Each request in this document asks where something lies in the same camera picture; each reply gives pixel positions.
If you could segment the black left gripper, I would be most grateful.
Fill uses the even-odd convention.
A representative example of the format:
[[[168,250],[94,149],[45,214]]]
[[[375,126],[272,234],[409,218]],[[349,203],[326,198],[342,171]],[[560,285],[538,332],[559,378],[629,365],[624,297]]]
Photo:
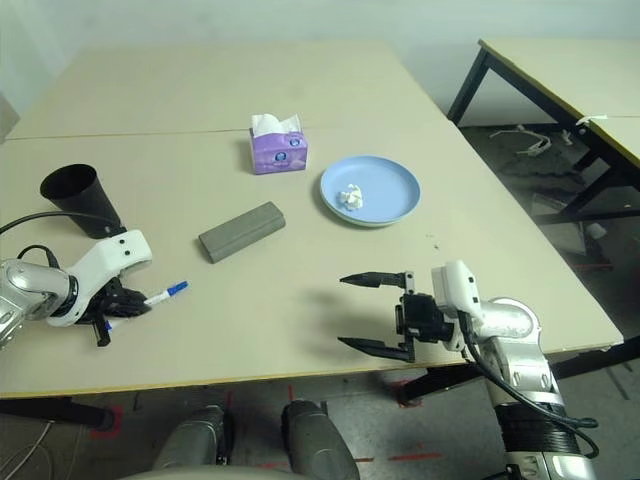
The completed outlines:
[[[119,278],[112,278],[91,301],[91,325],[98,347],[111,342],[107,317],[135,318],[151,311],[147,297],[140,291],[124,288]]]

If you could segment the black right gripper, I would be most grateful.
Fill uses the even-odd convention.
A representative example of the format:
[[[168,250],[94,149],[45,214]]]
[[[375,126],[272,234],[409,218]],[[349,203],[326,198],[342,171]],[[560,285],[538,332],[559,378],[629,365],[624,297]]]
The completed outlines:
[[[414,363],[415,341],[438,343],[453,338],[454,325],[445,320],[432,296],[415,291],[410,272],[363,272],[342,277],[340,282],[367,288],[394,286],[404,291],[395,306],[396,333],[403,341],[397,347],[390,347],[380,340],[338,337],[340,342],[355,350],[372,357]]]

